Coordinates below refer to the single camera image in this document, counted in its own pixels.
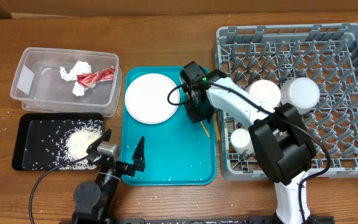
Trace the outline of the pile of rice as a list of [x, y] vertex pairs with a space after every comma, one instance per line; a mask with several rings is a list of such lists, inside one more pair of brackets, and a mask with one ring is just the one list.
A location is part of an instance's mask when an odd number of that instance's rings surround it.
[[100, 119], [33, 120], [25, 139], [22, 169], [49, 170], [88, 155], [103, 133]]

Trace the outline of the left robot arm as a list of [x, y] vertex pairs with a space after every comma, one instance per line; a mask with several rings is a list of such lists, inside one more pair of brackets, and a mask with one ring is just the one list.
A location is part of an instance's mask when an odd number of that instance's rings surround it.
[[145, 138], [141, 137], [137, 143], [130, 164], [119, 160], [118, 146], [109, 143], [111, 134], [112, 131], [107, 130], [86, 150], [88, 162], [99, 167], [99, 172], [95, 181], [83, 182], [75, 189], [72, 223], [116, 223], [116, 219], [109, 216], [109, 210], [122, 176], [133, 177], [145, 169]]

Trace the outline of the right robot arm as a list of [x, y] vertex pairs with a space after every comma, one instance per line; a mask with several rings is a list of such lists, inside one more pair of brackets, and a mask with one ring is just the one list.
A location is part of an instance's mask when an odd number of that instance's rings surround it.
[[306, 201], [306, 178], [316, 155], [298, 110], [289, 103], [271, 105], [238, 87], [226, 73], [207, 72], [196, 62], [180, 72], [183, 102], [192, 123], [210, 121], [222, 110], [246, 126], [259, 167], [274, 182], [277, 209], [275, 221], [311, 223]]

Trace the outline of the small pink plate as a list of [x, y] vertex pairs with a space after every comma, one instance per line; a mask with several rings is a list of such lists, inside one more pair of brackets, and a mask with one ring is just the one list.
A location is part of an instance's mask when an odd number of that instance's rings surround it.
[[280, 104], [280, 89], [270, 80], [257, 80], [252, 82], [252, 84], [246, 88], [246, 91], [252, 96], [272, 105], [278, 106]]

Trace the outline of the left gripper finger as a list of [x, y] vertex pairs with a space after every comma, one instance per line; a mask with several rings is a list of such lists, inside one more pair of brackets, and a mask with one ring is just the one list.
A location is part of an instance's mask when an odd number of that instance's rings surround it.
[[145, 169], [145, 154], [144, 154], [145, 138], [142, 136], [136, 145], [135, 151], [132, 155], [133, 165], [136, 171], [143, 172]]
[[108, 142], [110, 140], [110, 137], [111, 137], [111, 133], [112, 133], [112, 130], [111, 128], [109, 128], [106, 132], [104, 132], [97, 140], [95, 140], [93, 143], [91, 143], [86, 152], [87, 153], [92, 153], [94, 151], [97, 151], [97, 148], [98, 146], [103, 142], [103, 141], [106, 141]]

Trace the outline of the grey bowl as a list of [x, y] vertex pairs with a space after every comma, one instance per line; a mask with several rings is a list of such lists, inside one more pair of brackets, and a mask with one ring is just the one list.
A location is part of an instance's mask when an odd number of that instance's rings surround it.
[[320, 98], [318, 85], [311, 79], [301, 77], [287, 80], [281, 87], [281, 104], [294, 106], [299, 114], [311, 111]]

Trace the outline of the red snack wrapper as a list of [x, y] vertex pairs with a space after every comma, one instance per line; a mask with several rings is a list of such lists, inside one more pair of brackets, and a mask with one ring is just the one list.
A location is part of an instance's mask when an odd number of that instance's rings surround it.
[[90, 88], [97, 82], [112, 81], [114, 79], [115, 71], [115, 67], [109, 67], [94, 73], [77, 75], [77, 82], [85, 88]]

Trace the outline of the white napkin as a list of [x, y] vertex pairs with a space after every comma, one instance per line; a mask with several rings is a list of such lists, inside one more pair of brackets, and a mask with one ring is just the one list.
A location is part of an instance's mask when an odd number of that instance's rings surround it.
[[67, 72], [65, 67], [60, 67], [60, 76], [66, 82], [75, 81], [72, 93], [75, 96], [83, 96], [88, 87], [79, 84], [77, 76], [91, 73], [91, 65], [88, 62], [77, 61], [74, 67]]

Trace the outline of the white cup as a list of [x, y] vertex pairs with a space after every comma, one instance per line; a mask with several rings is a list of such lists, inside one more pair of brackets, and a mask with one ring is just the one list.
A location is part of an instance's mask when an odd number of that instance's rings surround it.
[[250, 133], [247, 129], [239, 128], [234, 130], [231, 133], [230, 142], [238, 154], [243, 154], [245, 152], [252, 154], [254, 152]]

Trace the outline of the large white plate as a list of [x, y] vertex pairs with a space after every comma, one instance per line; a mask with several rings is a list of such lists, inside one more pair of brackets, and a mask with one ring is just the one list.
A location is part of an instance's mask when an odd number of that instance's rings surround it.
[[171, 78], [159, 73], [142, 75], [127, 87], [126, 110], [141, 123], [162, 123], [177, 111], [180, 93], [176, 86]]

